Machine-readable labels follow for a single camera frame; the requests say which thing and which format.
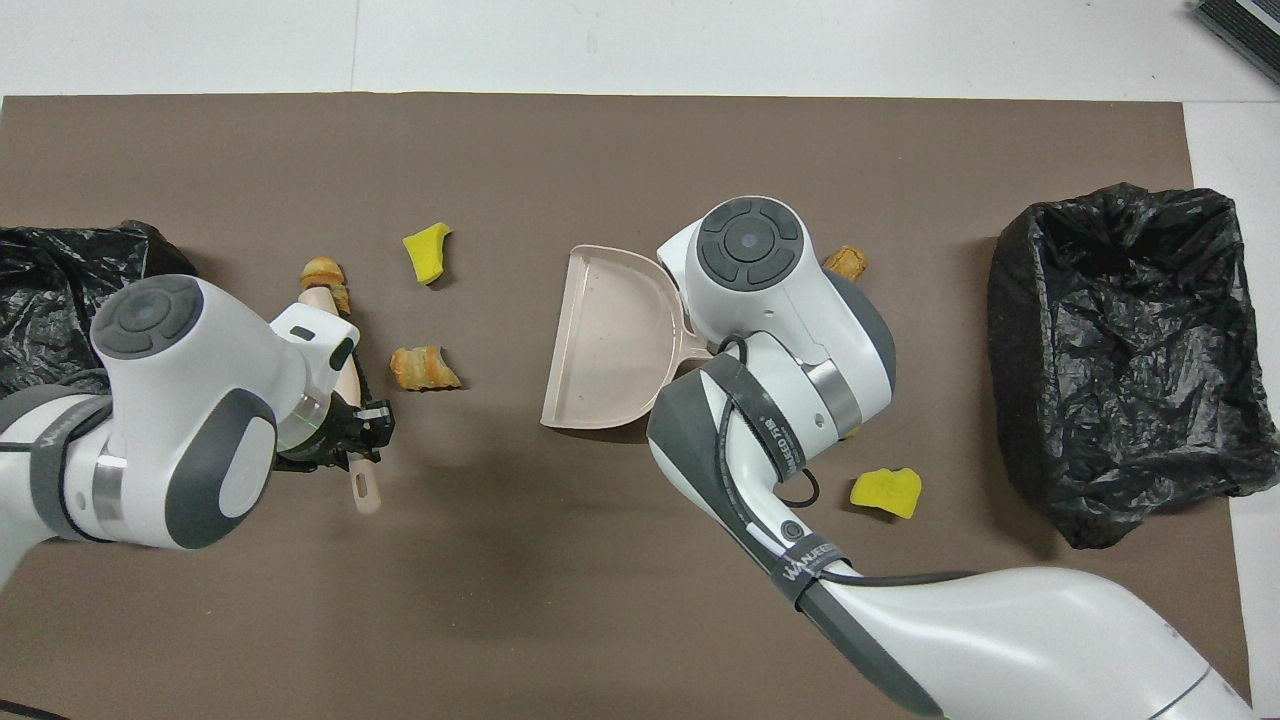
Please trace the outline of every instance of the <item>dustpan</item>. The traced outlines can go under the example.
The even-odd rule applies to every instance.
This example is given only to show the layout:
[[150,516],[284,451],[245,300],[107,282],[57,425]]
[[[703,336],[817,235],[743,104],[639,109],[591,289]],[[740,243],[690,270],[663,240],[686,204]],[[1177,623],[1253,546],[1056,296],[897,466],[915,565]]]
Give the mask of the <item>dustpan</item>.
[[648,413],[685,360],[708,359],[685,327],[671,277],[653,260],[598,245],[568,255],[541,423],[594,430]]

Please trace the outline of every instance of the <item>food scrap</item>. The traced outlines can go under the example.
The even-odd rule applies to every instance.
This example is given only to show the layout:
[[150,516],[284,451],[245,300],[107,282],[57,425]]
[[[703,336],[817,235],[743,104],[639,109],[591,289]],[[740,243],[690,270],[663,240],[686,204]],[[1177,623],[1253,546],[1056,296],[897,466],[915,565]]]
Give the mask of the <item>food scrap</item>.
[[404,250],[408,250],[408,258],[413,261],[417,282],[428,284],[444,273],[444,236],[451,232],[449,225],[435,223],[404,238]]
[[392,374],[403,389],[444,389],[462,387],[453,370],[444,364],[440,346],[429,345],[392,354]]
[[324,255],[312,258],[302,268],[302,275],[298,279],[302,282],[302,290],[328,287],[329,293],[333,295],[333,304],[338,307],[338,311],[343,315],[351,314],[351,296],[347,293],[347,277],[342,273],[342,268],[339,268],[338,264],[329,258],[325,258]]
[[849,278],[850,282],[858,282],[858,278],[867,272],[867,255],[861,250],[846,245],[832,252],[822,266]]
[[849,493],[849,502],[864,507],[879,507],[899,518],[910,519],[915,515],[915,503],[920,500],[920,475],[910,468],[901,470],[881,468],[858,475],[854,491]]

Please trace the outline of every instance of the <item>white floor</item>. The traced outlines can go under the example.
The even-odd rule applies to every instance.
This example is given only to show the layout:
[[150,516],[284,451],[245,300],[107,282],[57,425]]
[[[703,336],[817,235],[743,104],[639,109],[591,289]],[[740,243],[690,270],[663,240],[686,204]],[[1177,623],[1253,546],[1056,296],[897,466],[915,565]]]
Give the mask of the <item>white floor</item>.
[[[1265,272],[1280,260],[1280,86],[1181,0],[8,0],[0,37],[0,96],[453,90],[1187,102],[1197,183],[1238,202],[1263,373],[1280,378],[1280,283]],[[1280,491],[1235,500],[1231,514],[1254,706],[1280,716]]]

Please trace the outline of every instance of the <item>black strap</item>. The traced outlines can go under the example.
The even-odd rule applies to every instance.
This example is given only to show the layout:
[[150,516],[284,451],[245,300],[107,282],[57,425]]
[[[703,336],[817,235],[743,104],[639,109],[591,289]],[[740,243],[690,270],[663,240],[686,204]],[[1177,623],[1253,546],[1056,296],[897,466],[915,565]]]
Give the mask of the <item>black strap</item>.
[[65,539],[100,541],[72,521],[65,505],[67,447],[111,416],[111,398],[96,396],[68,407],[31,443],[31,500],[50,530]]
[[787,602],[799,610],[800,596],[818,582],[823,568],[837,560],[847,560],[844,551],[818,533],[809,533],[778,556],[769,579]]
[[0,433],[8,430],[9,425],[36,407],[68,395],[93,393],[65,386],[32,386],[0,398]]
[[805,466],[804,448],[791,423],[746,365],[732,355],[721,354],[700,370],[728,395],[773,462],[778,482],[790,479]]

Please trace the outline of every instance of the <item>pastry piece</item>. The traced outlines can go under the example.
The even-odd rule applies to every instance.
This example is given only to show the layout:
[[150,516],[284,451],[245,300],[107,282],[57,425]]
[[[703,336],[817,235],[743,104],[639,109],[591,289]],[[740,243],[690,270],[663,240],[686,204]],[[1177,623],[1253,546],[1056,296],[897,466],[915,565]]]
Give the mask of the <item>pastry piece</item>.
[[342,268],[329,258],[324,255],[312,258],[302,268],[302,275],[298,279],[302,282],[302,290],[321,286],[328,287],[338,311],[343,315],[351,314],[351,296],[347,293],[346,284],[347,277],[342,274]]
[[392,352],[392,374],[404,389],[444,389],[462,387],[453,370],[444,364],[440,346],[429,345]]
[[849,278],[850,282],[858,282],[858,278],[867,272],[867,255],[863,255],[861,250],[846,245],[827,258],[822,266]]
[[408,250],[408,258],[413,261],[417,282],[428,284],[444,273],[444,236],[451,232],[449,225],[435,223],[404,238],[404,250]]

